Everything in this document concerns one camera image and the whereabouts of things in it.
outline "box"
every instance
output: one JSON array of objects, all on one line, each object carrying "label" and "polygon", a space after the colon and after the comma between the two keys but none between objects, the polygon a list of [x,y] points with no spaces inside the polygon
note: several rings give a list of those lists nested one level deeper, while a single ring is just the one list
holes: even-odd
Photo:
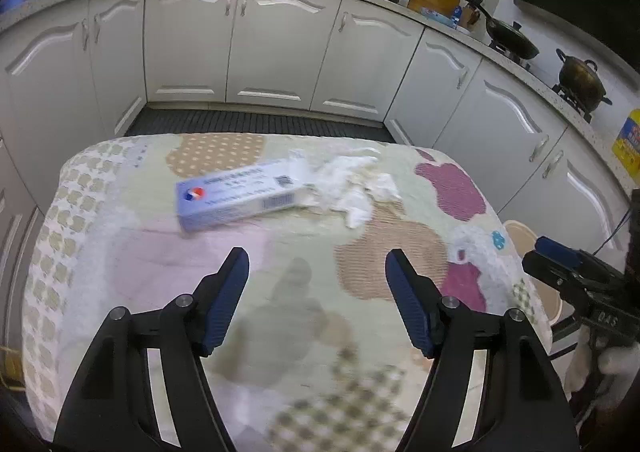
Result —
[{"label": "box", "polygon": [[203,229],[302,204],[309,171],[303,158],[277,159],[176,184],[178,220]]}]

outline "patterned tablecloth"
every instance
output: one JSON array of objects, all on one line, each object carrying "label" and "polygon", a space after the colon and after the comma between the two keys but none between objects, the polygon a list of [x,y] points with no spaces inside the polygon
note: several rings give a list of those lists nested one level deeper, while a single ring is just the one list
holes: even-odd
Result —
[{"label": "patterned tablecloth", "polygon": [[[377,205],[358,229],[344,215],[290,209],[183,234],[175,182],[287,157],[313,167],[353,149],[380,151],[402,203]],[[402,248],[421,275],[469,307],[520,307],[549,349],[535,290],[498,217],[446,155],[344,138],[210,133],[115,139],[79,153],[33,253],[24,295],[24,370],[38,427],[52,438],[73,375],[110,310],[164,306],[193,291],[235,246],[250,278],[225,342],[204,360],[216,403],[239,451],[392,451],[431,362],[414,349],[384,275]],[[508,279],[495,275],[496,266]],[[477,352],[457,442],[472,433],[484,353]],[[178,441],[150,353],[162,436]]]}]

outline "yellow bottle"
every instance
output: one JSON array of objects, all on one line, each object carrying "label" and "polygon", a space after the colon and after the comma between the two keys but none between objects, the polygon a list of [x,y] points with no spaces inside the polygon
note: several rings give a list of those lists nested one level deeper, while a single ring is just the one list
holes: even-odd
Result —
[{"label": "yellow bottle", "polygon": [[640,177],[640,108],[626,118],[612,150],[631,177]]}]

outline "qr code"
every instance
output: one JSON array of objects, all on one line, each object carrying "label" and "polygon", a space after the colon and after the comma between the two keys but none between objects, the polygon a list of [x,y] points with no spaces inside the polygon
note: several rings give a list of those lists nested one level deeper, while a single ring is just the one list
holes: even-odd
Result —
[{"label": "qr code", "polygon": [[281,196],[268,197],[262,200],[263,210],[273,210],[293,203],[293,194],[282,194]]},{"label": "qr code", "polygon": [[283,188],[290,187],[293,184],[293,181],[289,176],[278,176],[276,177],[276,181]]}]

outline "kitchen cabinet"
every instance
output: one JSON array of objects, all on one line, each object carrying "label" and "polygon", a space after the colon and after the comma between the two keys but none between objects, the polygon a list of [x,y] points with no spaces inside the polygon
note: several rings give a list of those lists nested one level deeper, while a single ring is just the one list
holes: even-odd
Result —
[{"label": "kitchen cabinet", "polygon": [[[628,199],[607,167],[569,128],[499,216],[503,221],[525,223],[538,236],[593,252],[616,228],[628,207]],[[598,257],[622,270],[628,240],[627,224]]]},{"label": "kitchen cabinet", "polygon": [[398,143],[431,148],[455,111],[482,56],[425,28],[385,126]]},{"label": "kitchen cabinet", "polygon": [[72,0],[0,37],[0,130],[46,211],[67,159],[104,140],[89,56],[88,0]]},{"label": "kitchen cabinet", "polygon": [[238,0],[226,101],[308,110],[340,0]]},{"label": "kitchen cabinet", "polygon": [[0,344],[20,349],[20,310],[43,216],[0,139]]},{"label": "kitchen cabinet", "polygon": [[383,121],[424,27],[359,0],[342,0],[311,110]]},{"label": "kitchen cabinet", "polygon": [[540,96],[483,60],[433,148],[458,162],[499,211],[565,128],[564,120]]},{"label": "kitchen cabinet", "polygon": [[145,0],[149,101],[225,101],[237,0]]},{"label": "kitchen cabinet", "polygon": [[109,137],[124,135],[145,106],[145,0],[89,0],[89,54],[100,116]]}]

